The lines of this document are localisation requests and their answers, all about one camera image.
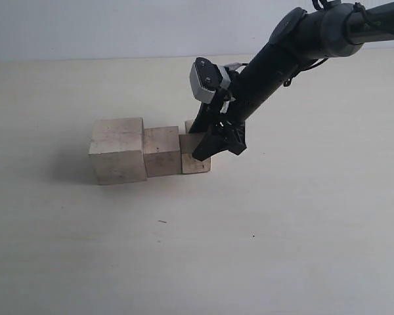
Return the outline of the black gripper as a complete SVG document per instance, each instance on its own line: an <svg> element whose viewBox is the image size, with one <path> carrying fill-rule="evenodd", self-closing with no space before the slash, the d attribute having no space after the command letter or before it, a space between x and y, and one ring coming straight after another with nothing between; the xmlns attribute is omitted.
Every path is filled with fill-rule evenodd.
<svg viewBox="0 0 394 315"><path fill-rule="evenodd" d="M298 66L299 60L290 51L267 43L239 74L229 79L228 90L235 101L229 105L226 114L216 117L214 105L201 103L188 133L205 134L192 156L199 161L225 151L239 156L247 148L246 124L243 122L289 79Z"/></svg>

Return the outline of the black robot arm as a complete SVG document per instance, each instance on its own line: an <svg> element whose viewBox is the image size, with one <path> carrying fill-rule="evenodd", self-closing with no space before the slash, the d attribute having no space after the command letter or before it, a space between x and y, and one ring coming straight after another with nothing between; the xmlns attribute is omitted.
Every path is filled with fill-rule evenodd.
<svg viewBox="0 0 394 315"><path fill-rule="evenodd" d="M202 135L194 159L224 151L241 154L246 120L301 72L352 56L366 43L394 41L394 2L371 9L341 1L314 1L313 6L314 12L292 9L247 63L217 65L203 57L193 62L190 87L201 106L190 132Z"/></svg>

